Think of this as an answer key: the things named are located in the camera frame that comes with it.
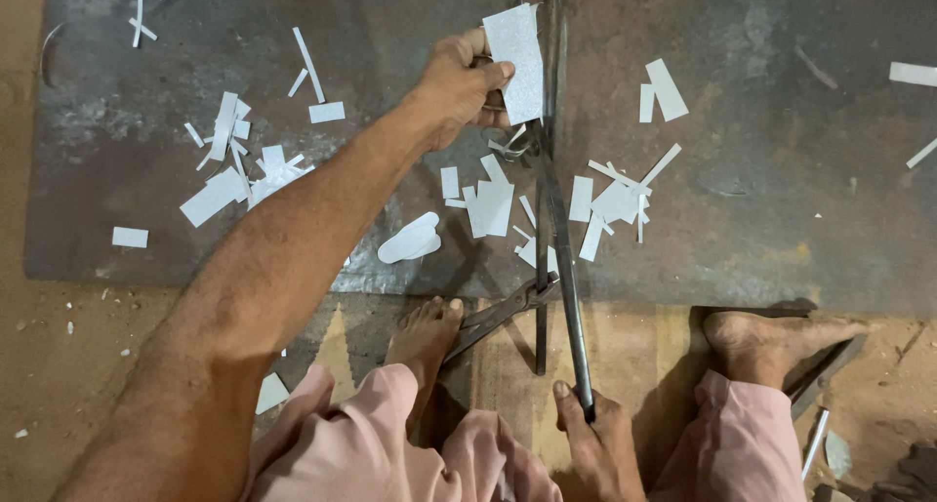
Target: hand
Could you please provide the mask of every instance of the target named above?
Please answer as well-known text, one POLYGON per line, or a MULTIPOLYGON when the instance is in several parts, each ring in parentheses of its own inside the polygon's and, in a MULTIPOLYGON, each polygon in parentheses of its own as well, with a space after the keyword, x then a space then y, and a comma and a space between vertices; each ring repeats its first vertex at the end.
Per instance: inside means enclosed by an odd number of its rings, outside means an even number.
POLYGON ((439 119, 431 150, 452 143, 466 123, 509 127, 498 90, 514 74, 514 65, 492 63, 485 29, 471 29, 433 44, 420 82, 407 96, 421 112, 439 119), (501 106, 502 110, 488 108, 501 106))
POLYGON ((647 500, 638 475, 631 419, 616 402, 592 391, 595 421, 586 423, 579 398, 565 381, 553 384, 556 428, 570 440, 572 466, 605 502, 647 500))

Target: pink trousers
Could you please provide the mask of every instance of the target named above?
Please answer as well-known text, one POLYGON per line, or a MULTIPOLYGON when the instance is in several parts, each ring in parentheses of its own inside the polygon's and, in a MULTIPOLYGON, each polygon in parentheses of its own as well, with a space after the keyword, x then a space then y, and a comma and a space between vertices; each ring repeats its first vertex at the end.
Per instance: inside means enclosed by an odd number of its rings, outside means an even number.
MULTIPOLYGON (((309 367, 251 448, 242 500, 562 500, 540 459, 496 413, 469 412, 441 454, 411 446, 405 426, 417 383, 406 366, 372 371, 354 396, 330 405, 333 384, 324 367, 309 367)), ((710 371, 696 399, 699 418, 681 436, 652 502, 806 500, 783 393, 710 371)))

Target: bare foot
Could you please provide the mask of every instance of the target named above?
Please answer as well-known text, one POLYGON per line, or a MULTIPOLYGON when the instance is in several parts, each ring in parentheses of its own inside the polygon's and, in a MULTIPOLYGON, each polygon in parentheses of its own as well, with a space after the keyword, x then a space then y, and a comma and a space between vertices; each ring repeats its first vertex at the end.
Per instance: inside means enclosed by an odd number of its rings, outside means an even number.
POLYGON ((404 317, 393 332, 384 364, 407 365, 420 386, 413 410, 407 417, 408 436, 427 407, 439 365, 452 346, 461 323, 462 301, 453 299, 447 306, 442 297, 435 297, 404 317))
POLYGON ((745 312, 713 314, 703 325, 709 344, 725 361, 726 377, 779 390, 802 359, 875 328, 834 317, 769 319, 745 312))

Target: dirt floor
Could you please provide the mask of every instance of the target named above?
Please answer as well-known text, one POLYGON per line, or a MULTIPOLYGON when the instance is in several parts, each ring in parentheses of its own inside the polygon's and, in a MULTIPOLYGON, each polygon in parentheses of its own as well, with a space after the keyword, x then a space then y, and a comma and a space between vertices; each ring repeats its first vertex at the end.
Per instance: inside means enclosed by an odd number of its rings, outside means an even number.
MULTIPOLYGON (((42 0, 0 0, 0 499, 45 500, 107 419, 146 335, 170 311, 179 288, 28 281, 21 270, 42 0), (67 325, 74 325, 68 333, 67 325), (122 351, 129 350, 124 356, 122 351), (26 429, 28 436, 14 435, 26 429)), ((383 361, 392 324, 418 300, 330 295, 306 331, 274 364, 292 388, 313 361, 349 394, 383 361)), ((689 307, 590 303, 584 306, 596 388, 635 414, 642 472, 660 470, 693 415, 691 388, 709 349, 689 307)), ((532 318, 518 317, 445 376, 462 405, 498 408, 517 437, 571 486, 569 455, 553 424, 550 380, 570 376, 561 316, 553 314, 547 376, 528 366, 532 318), (506 401, 525 392, 530 402, 506 401)), ((932 321, 866 317, 885 327, 837 375, 820 402, 850 445, 860 489, 889 478, 908 446, 937 438, 937 334, 932 321)), ((258 418, 258 430, 275 415, 258 418)), ((796 424, 801 446, 815 409, 796 424)), ((809 478, 835 484, 822 457, 809 478)))

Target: metal plate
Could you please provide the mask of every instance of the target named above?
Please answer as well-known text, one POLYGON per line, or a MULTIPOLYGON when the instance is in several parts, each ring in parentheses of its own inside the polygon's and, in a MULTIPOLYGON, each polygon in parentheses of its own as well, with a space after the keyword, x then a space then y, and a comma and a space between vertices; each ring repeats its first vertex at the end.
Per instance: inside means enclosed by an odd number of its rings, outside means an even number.
MULTIPOLYGON (((146 0, 151 6, 155 0, 146 0)), ((253 107, 246 146, 281 143, 320 163, 412 86, 431 41, 479 24, 514 0, 167 0, 144 15, 158 41, 130 47, 135 0, 48 0, 25 269, 44 279, 188 281, 244 212, 195 229, 178 207, 211 171, 183 124, 206 136, 221 93, 253 107), (299 26, 330 101, 347 120, 308 124, 299 26), (150 230, 146 250, 110 244, 115 225, 150 230)), ((616 222, 597 262, 576 264, 592 299, 827 308, 933 315, 937 310, 937 160, 904 162, 934 137, 934 89, 891 83, 893 60, 937 65, 937 0, 569 0, 569 62, 556 170, 612 160, 639 178, 684 150, 651 187, 645 244, 616 222), (798 55, 797 48, 803 57, 798 55), (644 65, 663 57, 690 114, 638 124, 644 65), (831 89, 804 58, 837 84, 831 89), (814 218, 821 213, 822 219, 814 218)), ((445 208, 439 167, 484 180, 486 138, 465 130, 404 179, 334 289, 509 295, 533 269, 522 242, 473 241, 445 208), (427 210, 443 247, 382 265, 377 247, 427 210)), ((506 167, 533 201, 533 174, 506 167)), ((519 204, 511 223, 530 231, 519 204)), ((576 248, 585 225, 570 223, 576 248)))

